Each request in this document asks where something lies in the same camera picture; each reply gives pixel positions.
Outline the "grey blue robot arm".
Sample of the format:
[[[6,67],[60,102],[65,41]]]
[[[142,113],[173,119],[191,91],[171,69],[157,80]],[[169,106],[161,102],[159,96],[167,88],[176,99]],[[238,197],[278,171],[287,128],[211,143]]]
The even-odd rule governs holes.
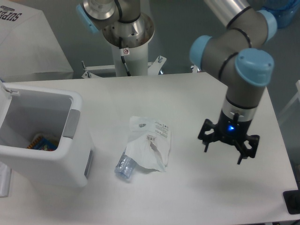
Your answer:
[[[260,137],[249,126],[271,80],[273,58],[261,46],[277,31],[272,13],[255,11],[245,0],[208,0],[206,4],[226,27],[218,38],[200,36],[189,51],[191,62],[227,86],[218,123],[205,120],[198,138],[205,146],[234,146],[240,160],[254,158]],[[117,76],[148,75],[148,43],[152,20],[138,0],[84,0],[76,8],[87,29],[102,31],[114,50]]]

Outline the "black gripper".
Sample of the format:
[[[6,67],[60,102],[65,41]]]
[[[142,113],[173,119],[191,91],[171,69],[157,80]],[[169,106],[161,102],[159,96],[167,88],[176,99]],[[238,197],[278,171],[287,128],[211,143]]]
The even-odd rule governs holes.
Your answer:
[[[229,145],[235,145],[240,152],[237,164],[240,165],[243,159],[255,158],[258,144],[260,141],[259,135],[248,135],[248,129],[252,120],[242,121],[244,116],[235,112],[229,113],[227,116],[223,111],[217,124],[206,119],[198,135],[198,139],[202,140],[205,145],[204,152],[208,151],[210,143],[221,141]]]

